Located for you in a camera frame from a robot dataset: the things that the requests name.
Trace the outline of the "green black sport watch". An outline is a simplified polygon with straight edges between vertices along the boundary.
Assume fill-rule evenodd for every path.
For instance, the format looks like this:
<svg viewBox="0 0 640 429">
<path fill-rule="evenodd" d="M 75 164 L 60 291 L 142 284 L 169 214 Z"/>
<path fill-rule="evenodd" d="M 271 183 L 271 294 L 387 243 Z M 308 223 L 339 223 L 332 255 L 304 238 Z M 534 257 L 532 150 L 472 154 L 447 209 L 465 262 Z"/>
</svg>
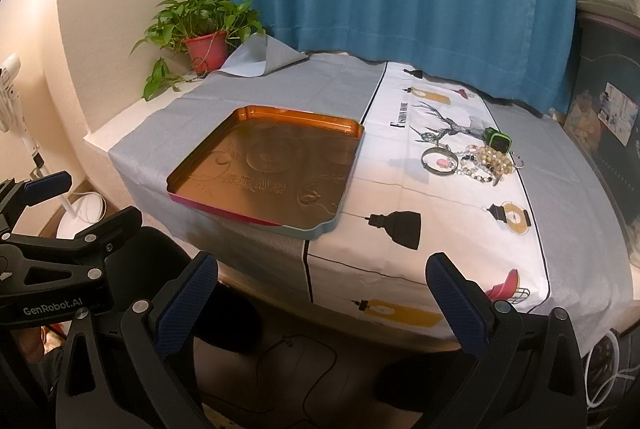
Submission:
<svg viewBox="0 0 640 429">
<path fill-rule="evenodd" d="M 510 152 L 512 146 L 512 138 L 501 131 L 494 128 L 486 128 L 482 134 L 482 140 L 486 146 L 492 148 L 501 154 Z"/>
</svg>

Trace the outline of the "gold bangle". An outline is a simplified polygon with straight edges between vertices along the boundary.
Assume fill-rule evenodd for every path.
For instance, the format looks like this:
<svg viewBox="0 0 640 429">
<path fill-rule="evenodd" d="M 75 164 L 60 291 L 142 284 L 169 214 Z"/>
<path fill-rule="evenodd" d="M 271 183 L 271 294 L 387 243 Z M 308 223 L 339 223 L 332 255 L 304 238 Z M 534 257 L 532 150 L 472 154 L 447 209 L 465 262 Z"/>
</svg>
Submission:
<svg viewBox="0 0 640 429">
<path fill-rule="evenodd" d="M 438 176 L 454 175 L 459 168 L 458 156 L 445 147 L 430 147 L 421 155 L 422 167 Z"/>
</svg>

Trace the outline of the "white floor lamp base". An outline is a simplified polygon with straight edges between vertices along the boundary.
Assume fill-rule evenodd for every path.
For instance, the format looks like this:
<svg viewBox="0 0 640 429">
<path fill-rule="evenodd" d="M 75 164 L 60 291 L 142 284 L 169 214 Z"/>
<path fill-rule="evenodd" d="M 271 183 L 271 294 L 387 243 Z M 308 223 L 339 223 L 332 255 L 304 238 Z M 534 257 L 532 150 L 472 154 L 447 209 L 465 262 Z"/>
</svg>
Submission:
<svg viewBox="0 0 640 429">
<path fill-rule="evenodd" d="M 105 217 L 107 203 L 99 193 L 90 190 L 73 193 L 72 196 L 75 198 L 74 201 L 70 201 L 66 196 L 60 198 L 64 213 L 56 230 L 57 238 L 73 239 L 76 234 Z"/>
</svg>

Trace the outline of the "grey table cloth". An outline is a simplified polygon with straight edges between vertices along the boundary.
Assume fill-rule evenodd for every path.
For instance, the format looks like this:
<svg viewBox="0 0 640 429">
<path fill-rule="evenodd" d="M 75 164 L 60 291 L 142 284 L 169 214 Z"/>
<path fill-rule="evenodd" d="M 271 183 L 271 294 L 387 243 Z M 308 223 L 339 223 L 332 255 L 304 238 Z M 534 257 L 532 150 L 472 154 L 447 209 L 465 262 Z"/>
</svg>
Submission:
<svg viewBox="0 0 640 429">
<path fill-rule="evenodd" d="M 305 267 L 311 241 L 186 207 L 166 190 L 169 172 L 241 106 L 313 111 L 363 124 L 386 66 L 318 54 L 265 77 L 210 74 L 118 141 L 110 152 L 112 163 L 134 203 L 175 238 L 213 253 L 229 285 L 354 336 L 386 345 L 450 349 L 454 335 L 394 341 L 390 331 L 375 337 L 349 331 L 343 316 L 311 302 Z M 525 313 L 565 309 L 579 348 L 588 351 L 609 329 L 632 322 L 639 312 L 620 222 L 596 172 L 559 123 L 518 105 L 484 102 L 494 125 L 514 138 L 547 265 L 549 296 Z"/>
</svg>

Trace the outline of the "white printed table runner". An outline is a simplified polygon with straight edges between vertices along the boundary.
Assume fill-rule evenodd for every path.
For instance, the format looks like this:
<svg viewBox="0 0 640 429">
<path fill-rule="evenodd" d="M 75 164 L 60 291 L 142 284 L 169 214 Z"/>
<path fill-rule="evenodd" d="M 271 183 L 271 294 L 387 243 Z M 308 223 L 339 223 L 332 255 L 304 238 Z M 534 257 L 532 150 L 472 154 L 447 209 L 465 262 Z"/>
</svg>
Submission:
<svg viewBox="0 0 640 429">
<path fill-rule="evenodd" d="M 445 253 L 467 279 L 518 310 L 542 305 L 550 284 L 521 163 L 448 133 L 450 124 L 494 122 L 474 91 L 388 64 L 363 120 L 340 219 L 306 249 L 311 302 L 364 337 L 390 331 L 394 341 L 448 340 L 425 278 L 427 259 Z M 422 167 L 422 152 L 434 146 L 458 156 L 454 175 Z"/>
</svg>

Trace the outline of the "green potted plant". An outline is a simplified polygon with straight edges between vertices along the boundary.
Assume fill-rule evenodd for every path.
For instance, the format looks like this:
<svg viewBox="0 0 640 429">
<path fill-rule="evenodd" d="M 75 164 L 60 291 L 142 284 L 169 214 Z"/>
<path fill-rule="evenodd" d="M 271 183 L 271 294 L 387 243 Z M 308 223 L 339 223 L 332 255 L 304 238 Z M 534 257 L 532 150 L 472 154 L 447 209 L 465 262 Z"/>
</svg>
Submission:
<svg viewBox="0 0 640 429">
<path fill-rule="evenodd" d="M 152 44 L 189 57 L 195 79 L 220 68 L 255 34 L 263 36 L 260 13 L 250 0 L 163 0 L 134 44 Z"/>
</svg>

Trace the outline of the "orange metal tray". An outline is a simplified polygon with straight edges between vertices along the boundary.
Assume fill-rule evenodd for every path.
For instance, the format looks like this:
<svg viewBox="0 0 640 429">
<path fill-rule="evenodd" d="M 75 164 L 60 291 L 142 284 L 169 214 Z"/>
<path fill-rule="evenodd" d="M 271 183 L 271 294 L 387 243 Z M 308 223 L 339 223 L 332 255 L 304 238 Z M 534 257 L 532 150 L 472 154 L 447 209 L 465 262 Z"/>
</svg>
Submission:
<svg viewBox="0 0 640 429">
<path fill-rule="evenodd" d="M 312 241 L 335 229 L 364 137 L 356 120 L 236 108 L 166 178 L 171 200 Z"/>
</svg>

